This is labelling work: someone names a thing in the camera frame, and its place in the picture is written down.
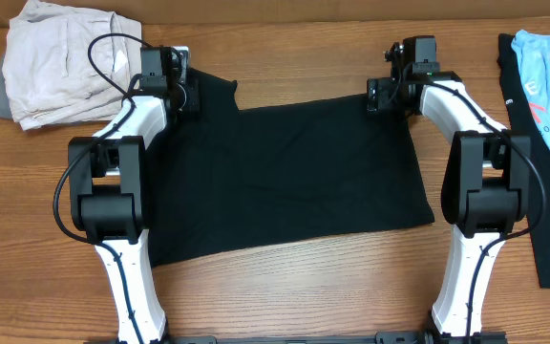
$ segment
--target black cloth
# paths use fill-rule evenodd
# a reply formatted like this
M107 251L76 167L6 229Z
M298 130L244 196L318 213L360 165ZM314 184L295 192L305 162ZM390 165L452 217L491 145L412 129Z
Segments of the black cloth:
M540 226L532 231L532 246L538 271L539 283L542 288L550 289L550 150L542 139L532 118L527 98L523 93L519 77L517 55L511 48L513 36L501 34L499 36L500 56L500 86L506 101L506 109L511 120L511 129L528 135L532 141L531 159L542 177L546 190L547 205L542 216ZM535 177L530 181L528 223L531 225L536 219L540 207L539 185Z
M233 249L434 221L409 127L366 95L239 111L198 71L201 114L148 149L152 266Z

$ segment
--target wooden table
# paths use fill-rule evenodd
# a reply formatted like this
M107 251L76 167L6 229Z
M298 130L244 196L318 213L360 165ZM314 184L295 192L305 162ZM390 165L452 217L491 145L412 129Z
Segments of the wooden table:
M240 82L240 108L366 92L389 73L392 42L434 34L443 70L508 123L497 35L550 33L550 18L144 27L153 44L188 45L195 68ZM6 31L0 30L0 56ZM0 343L78 343L116 336L114 302L92 247L59 232L52 196L67 142L102 124L24 133L0 119ZM449 249L439 192L447 142L423 118L412 137L436 222L216 254L154 270L174 335L374 334L417 330L440 290ZM69 214L69 204L61 206ZM512 343L550 343L550 290L541 290L529 238L500 253L483 308L486 330Z

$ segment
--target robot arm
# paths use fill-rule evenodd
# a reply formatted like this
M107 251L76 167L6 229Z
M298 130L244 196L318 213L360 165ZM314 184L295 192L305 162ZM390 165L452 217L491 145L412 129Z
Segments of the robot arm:
M112 343L169 342L167 319L156 295L148 257L150 205L144 154L156 134L175 124L178 116L198 112L198 85L187 73L190 52L187 47L175 49L180 55L172 54L171 48L142 49L143 75L134 92L133 113L120 124L131 110L131 101L125 99L118 115L104 129L92 138L74 138L69 144L72 161L94 138L119 126L70 174L74 224L95 244L116 302L119 327L117 340ZM172 109L174 103L180 107ZM93 178L110 176L120 176L119 185L93 184Z
M467 329L468 300L477 262L485 247L510 233L513 223L525 216L529 170L511 147L481 124L461 98L465 97L494 128L502 131L505 126L476 105L455 73L441 73L435 58L433 36L394 44L386 52L386 60L392 62L392 77L368 81L367 111L375 117L418 110L452 146L441 190L443 214L452 224L451 245L442 288L432 307L432 321L438 336L447 338L448 343L461 343ZM524 153L529 153L528 138L509 136ZM483 178L486 167L503 170L502 177ZM503 245L499 242L491 247L478 272L470 333L481 333L482 303Z

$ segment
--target black cable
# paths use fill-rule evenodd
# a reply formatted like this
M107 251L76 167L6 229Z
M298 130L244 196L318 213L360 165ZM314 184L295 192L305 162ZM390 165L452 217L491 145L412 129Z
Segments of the black cable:
M120 260L121 258L121 255L118 255L116 253L116 251L111 248L110 246L106 245L106 244L103 244L103 243L93 243L91 242L88 238L86 237L82 237L82 236L79 236L79 235L76 235L76 234L73 234L69 229L67 229L65 227L65 225L63 224L63 221L61 220L61 217L60 217L60 214L59 214L59 211L58 211L58 204L59 204L59 199L60 199L60 194L61 194L61 191L63 189L63 185L65 184L65 181L67 180L67 178L69 177L70 173L74 170L74 168L77 166L77 164L81 161L81 159L89 154L91 152L91 150L93 148L95 148L97 145L101 144L103 141L105 141L108 137L110 137L115 131L118 130L118 127L121 126L122 124L124 124L124 122L126 122L126 120L133 114L133 112L135 111L136 109L136 105L135 105L135 102L133 101L132 99L132 93L133 93L133 89L136 85L136 83L138 82L139 78L141 77L141 75L133 75L133 77L131 78L131 82L129 84L129 88L128 88L128 91L124 91L120 86L116 85L109 77L107 77L105 74L103 74L98 68L97 66L95 65L95 62L93 61L93 57L92 57L92 50L93 50L93 46L95 45L95 43L103 38L107 38L107 37L126 37L126 38L130 38L130 39L133 39L133 40L136 40L137 42L139 43L142 43L143 45L147 46L147 47L152 47L150 44L148 44L147 42L139 39L139 38L136 38L136 37L133 37L129 34L126 34L126 33L106 33L106 34L103 34L97 38L95 38L91 44L88 46L88 60L89 62L91 63L91 66L93 66L93 68L95 69L95 71L101 76L103 77L108 83L110 83L112 86L114 86L114 88L116 88L117 90L119 90L121 93L122 93L122 101L124 101L124 99L128 99L129 102L131 103L131 107L129 109L129 111L124 115L124 117L122 117L117 123L114 123L112 125L112 128L110 130L108 130L107 132L105 132L104 134L102 134L101 136L99 136L98 138L96 138L95 140L93 140L89 145L87 145L75 158L74 160L67 166L67 168L65 169L65 172L63 172L63 175L61 176L60 180L58 181L58 184L56 185L56 189L54 190L54 197L53 197L53 215L54 215L54 220L56 221L56 224L58 225L58 227L61 229L61 231L63 233L65 233L67 236L69 236L70 238L74 239L74 240L77 240L78 242L81 242L81 243L86 243L86 244L91 244L91 245L96 245L98 247L103 247L105 248L107 251L109 251L110 253L112 253L112 256L114 257L114 261L116 262L116 265L118 267L118 271L120 272L120 278L122 280L122 290L124 292L124 301L126 303L126 309L127 309L127 312L129 313L129 319L131 320L131 323L133 324L133 328L135 329L135 334L137 336L137 340L139 342L139 344L143 344L143 339L141 338L141 333L139 331L139 326L138 326L138 323L137 323L137 320L135 319L135 311L133 311L133 308L131 306L131 296L129 294L129 287L128 287L128 284L127 284L127 280L126 280L126 275L124 273L124 267L122 266L122 262ZM180 62L180 68L181 68L181 55L180 53L173 49L174 53L176 53L178 59L179 59L179 62Z
M532 174L534 174L534 176L536 177L536 180L539 184L540 208L539 208L539 212L536 216L536 220L531 225L529 225L527 228L525 228L524 230L520 230L520 231L517 231L515 233L508 234L506 236L501 236L500 238L494 240L492 243L487 245L481 251L481 255L479 256L478 261L476 262L476 268L475 268L475 272L473 273L473 280L472 280L471 286L470 286L470 294L468 296L468 305L467 305L467 307L468 307L468 316L466 318L465 342L467 344L470 344L470 342L471 342L471 325L472 325L472 319L473 319L473 301L474 301L474 298L475 298L476 280L478 279L478 273L480 272L481 265L483 264L483 261L485 260L485 257L489 254L489 250L492 247L494 247L495 245L497 245L499 243L502 243L504 241L515 239L515 238L518 238L518 237L523 236L525 234L528 234L529 232L534 230L534 228L536 228L537 226L540 225L540 223L542 222L543 210L544 210L544 208L546 208L546 191L544 190L544 183L542 182L542 178L540 177L540 173L536 169L534 164L532 163L530 157L527 154L525 154L524 152L522 152L521 149L516 144L514 144L508 136L506 136L506 134L499 131L496 127L494 127L492 124L487 122L487 119L480 114L480 112L476 109L476 107L473 105L473 103L468 98L463 96L458 90L451 89L447 86L444 86L444 85L441 85L441 84L438 84L438 83L435 83L435 82L430 82L430 81L405 81L404 83L408 84L408 85L433 86L435 88L447 91L447 92L451 93L452 95L454 95L454 96L458 97L459 99L461 99L462 102L464 102L464 104L471 110L473 115L475 115L476 119L478 119L478 122L481 125L487 127L492 132L494 132L494 134L496 134L499 138L501 138L504 141L504 143L506 143L509 147L511 147L511 149L513 149L517 154L519 154L519 156L521 157L523 162L532 171Z
M400 60L398 59L398 55L396 54L396 51L393 53L393 62L396 64L396 69L398 70L398 82L396 83L396 87L393 89L393 93L391 94L390 98L386 102L385 106L388 106L391 104L391 102L396 98L396 95L398 95L398 89L400 89L400 84L403 81L403 73L400 69Z

